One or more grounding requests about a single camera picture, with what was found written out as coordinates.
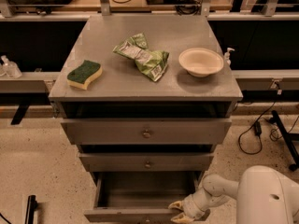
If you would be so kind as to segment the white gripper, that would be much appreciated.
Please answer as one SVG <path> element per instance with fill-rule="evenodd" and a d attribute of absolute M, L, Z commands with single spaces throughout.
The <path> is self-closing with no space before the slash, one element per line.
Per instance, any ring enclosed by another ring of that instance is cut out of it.
<path fill-rule="evenodd" d="M 196 191 L 190 194 L 183 201 L 175 201 L 168 205 L 169 209 L 177 209 L 183 213 L 171 218 L 176 224 L 189 224 L 194 220 L 200 219 L 208 209 L 208 202 L 211 196 L 205 191 Z"/>

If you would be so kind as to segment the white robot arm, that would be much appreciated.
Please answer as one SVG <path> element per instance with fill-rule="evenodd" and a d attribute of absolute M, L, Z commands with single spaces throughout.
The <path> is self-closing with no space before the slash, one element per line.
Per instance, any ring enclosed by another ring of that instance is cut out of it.
<path fill-rule="evenodd" d="M 238 181 L 205 176 L 195 193 L 169 205 L 179 210 L 171 220 L 192 223 L 229 199 L 236 200 L 236 224 L 299 223 L 299 184 L 266 166 L 250 167 Z"/>

